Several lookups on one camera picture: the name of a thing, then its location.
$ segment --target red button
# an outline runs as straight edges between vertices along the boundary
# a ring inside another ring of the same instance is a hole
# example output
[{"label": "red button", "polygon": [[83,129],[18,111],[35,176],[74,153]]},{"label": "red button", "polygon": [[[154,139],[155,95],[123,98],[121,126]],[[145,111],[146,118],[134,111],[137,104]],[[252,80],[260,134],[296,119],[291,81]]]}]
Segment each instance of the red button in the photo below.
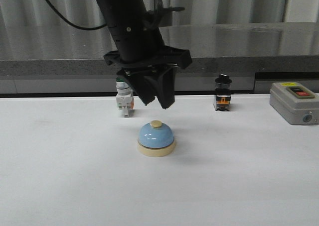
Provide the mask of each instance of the red button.
[{"label": "red button", "polygon": [[305,97],[305,96],[310,96],[308,93],[306,92],[296,92],[299,96],[301,97]]}]

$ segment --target gray control box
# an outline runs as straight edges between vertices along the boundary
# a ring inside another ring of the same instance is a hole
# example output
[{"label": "gray control box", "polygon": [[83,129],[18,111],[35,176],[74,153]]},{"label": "gray control box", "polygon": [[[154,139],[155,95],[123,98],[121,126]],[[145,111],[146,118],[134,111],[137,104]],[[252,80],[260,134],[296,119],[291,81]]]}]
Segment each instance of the gray control box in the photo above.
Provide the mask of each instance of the gray control box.
[{"label": "gray control box", "polygon": [[319,124],[319,96],[300,83],[273,83],[270,105],[290,124]]}]

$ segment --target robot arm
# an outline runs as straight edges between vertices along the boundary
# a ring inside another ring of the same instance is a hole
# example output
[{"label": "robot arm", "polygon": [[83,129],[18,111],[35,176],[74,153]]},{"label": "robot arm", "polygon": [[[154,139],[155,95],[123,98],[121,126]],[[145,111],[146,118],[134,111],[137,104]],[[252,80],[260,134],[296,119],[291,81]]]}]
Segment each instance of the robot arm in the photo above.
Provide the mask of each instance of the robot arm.
[{"label": "robot arm", "polygon": [[104,56],[107,64],[121,67],[117,75],[145,105],[156,96],[162,108],[171,106],[176,66],[186,68],[191,57],[189,50],[165,46],[158,23],[167,9],[147,12],[143,0],[96,1],[118,49]]}]

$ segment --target black cable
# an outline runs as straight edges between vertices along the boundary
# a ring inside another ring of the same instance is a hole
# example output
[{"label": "black cable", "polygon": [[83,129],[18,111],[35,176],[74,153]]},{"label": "black cable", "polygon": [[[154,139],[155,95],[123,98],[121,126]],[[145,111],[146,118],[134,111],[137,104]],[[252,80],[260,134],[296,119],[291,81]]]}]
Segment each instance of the black cable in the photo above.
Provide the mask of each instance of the black cable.
[{"label": "black cable", "polygon": [[97,27],[81,27],[81,26],[78,26],[76,24],[73,24],[71,23],[70,21],[68,21],[55,7],[54,5],[49,1],[49,0],[45,0],[47,2],[47,4],[51,7],[51,9],[53,9],[53,11],[61,18],[63,19],[67,24],[71,25],[72,27],[75,27],[75,28],[78,28],[78,29],[81,29],[81,30],[97,30],[97,29],[100,29],[100,28],[103,28],[105,26],[107,26],[107,24],[102,24],[100,26],[97,26]]}]

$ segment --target curtain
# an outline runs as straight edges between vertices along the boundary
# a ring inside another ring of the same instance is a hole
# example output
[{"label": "curtain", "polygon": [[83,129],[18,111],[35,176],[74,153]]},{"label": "curtain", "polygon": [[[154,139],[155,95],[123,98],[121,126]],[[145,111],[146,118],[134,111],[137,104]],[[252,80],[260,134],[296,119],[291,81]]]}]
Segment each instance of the curtain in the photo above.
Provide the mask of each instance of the curtain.
[{"label": "curtain", "polygon": [[[104,22],[95,0],[51,0],[70,21],[81,26]],[[147,9],[154,0],[144,0]],[[164,25],[213,25],[250,22],[317,22],[319,0],[163,0],[164,6],[183,6],[164,19]],[[65,24],[44,0],[0,0],[0,25]]]}]

